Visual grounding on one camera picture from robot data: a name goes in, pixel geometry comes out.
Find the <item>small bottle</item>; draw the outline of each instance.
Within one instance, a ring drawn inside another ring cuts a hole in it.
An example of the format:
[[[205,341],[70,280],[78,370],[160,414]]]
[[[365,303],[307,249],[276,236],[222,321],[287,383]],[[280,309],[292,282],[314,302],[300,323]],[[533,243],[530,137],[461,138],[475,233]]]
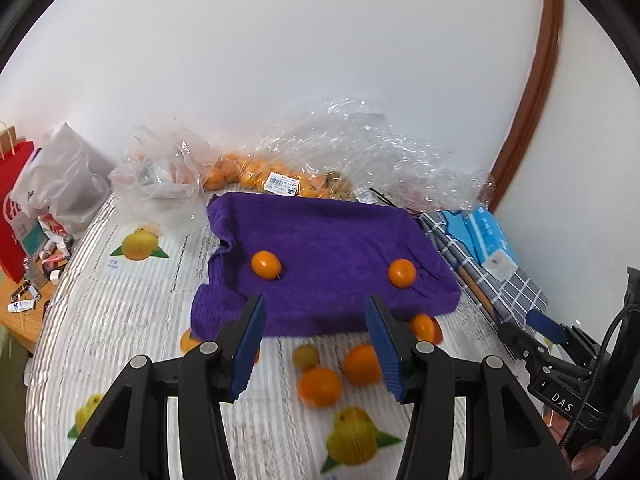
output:
[[[65,255],[65,258],[68,260],[71,257],[71,246],[74,244],[74,236],[66,235],[62,239],[62,247],[60,247],[60,251]]]
[[[40,268],[33,263],[31,257],[25,256],[22,261],[22,266],[24,267],[24,279],[29,280],[35,288],[40,290],[47,284],[47,277]]]

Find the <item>lemon print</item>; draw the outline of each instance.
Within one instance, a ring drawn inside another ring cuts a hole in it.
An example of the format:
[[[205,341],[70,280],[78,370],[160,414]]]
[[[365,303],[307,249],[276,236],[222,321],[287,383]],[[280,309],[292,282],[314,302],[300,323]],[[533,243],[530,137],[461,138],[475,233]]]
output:
[[[124,238],[122,245],[111,256],[124,256],[128,260],[139,262],[149,256],[168,258],[169,256],[159,247],[158,236],[144,228],[136,229]]]
[[[371,460],[378,449],[402,442],[398,437],[380,431],[362,408],[350,406],[334,418],[334,430],[326,439],[329,456],[321,474],[343,465],[359,465]]]
[[[327,437],[326,450],[338,464],[363,464],[378,450],[378,428],[361,418],[348,419]]]
[[[84,427],[94,414],[95,409],[98,407],[98,404],[100,404],[103,397],[103,394],[93,394],[89,397],[86,404],[76,412],[76,424],[69,431],[67,435],[69,438],[77,438],[80,433],[82,433],[82,430],[84,430]]]
[[[371,422],[369,413],[365,412],[362,408],[358,408],[356,406],[350,406],[348,408],[344,408],[343,410],[335,414],[334,428],[337,428],[342,422],[346,422],[347,420],[353,420],[355,418],[359,418],[361,420],[366,420],[367,422]]]

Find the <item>black cable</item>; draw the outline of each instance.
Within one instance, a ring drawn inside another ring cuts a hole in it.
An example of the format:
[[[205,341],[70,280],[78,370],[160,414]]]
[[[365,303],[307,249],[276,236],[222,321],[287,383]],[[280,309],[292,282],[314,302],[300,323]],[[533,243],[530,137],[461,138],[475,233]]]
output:
[[[638,314],[640,314],[640,306],[630,305],[626,308],[623,308],[618,313],[618,315],[613,319],[613,321],[609,325],[609,328],[607,328],[607,332],[605,333],[604,338],[602,340],[602,345],[600,346],[600,351],[598,352],[598,358],[596,360],[596,365],[593,370],[593,374],[591,374],[591,377],[589,379],[589,385],[587,386],[587,393],[582,398],[582,402],[580,403],[580,408],[578,409],[578,412],[576,413],[574,420],[571,421],[571,423],[569,424],[569,427],[567,428],[567,430],[564,432],[564,435],[562,436],[562,440],[560,441],[560,449],[564,449],[566,444],[569,442],[569,439],[574,435],[576,427],[578,426],[578,421],[580,420],[580,416],[582,415],[582,412],[587,406],[589,396],[591,395],[591,391],[593,390],[593,387],[596,384],[596,380],[600,373],[600,369],[602,368],[602,362],[604,361],[604,355],[607,352],[607,346],[609,346],[609,341],[613,336],[613,333],[616,327],[618,326],[618,324],[620,323],[620,321],[622,321],[623,317],[625,317],[630,312],[637,312]]]

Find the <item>white plastic bag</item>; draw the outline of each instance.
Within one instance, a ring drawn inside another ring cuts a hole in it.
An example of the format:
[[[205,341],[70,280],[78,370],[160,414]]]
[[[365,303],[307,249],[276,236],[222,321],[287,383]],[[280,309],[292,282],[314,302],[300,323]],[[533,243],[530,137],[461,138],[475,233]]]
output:
[[[30,218],[51,214],[78,239],[109,193],[106,181],[89,170],[82,139],[64,123],[22,169],[11,199]]]
[[[218,153],[186,128],[161,134],[141,127],[133,148],[109,178],[125,222],[178,233],[206,222],[202,181]]]

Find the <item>price label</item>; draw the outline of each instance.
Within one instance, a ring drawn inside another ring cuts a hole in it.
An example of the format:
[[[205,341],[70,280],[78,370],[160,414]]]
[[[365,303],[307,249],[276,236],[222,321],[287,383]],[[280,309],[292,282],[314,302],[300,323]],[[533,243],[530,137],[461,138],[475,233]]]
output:
[[[276,195],[294,196],[298,192],[298,184],[300,182],[289,176],[271,173],[264,183],[264,190],[271,191]]]

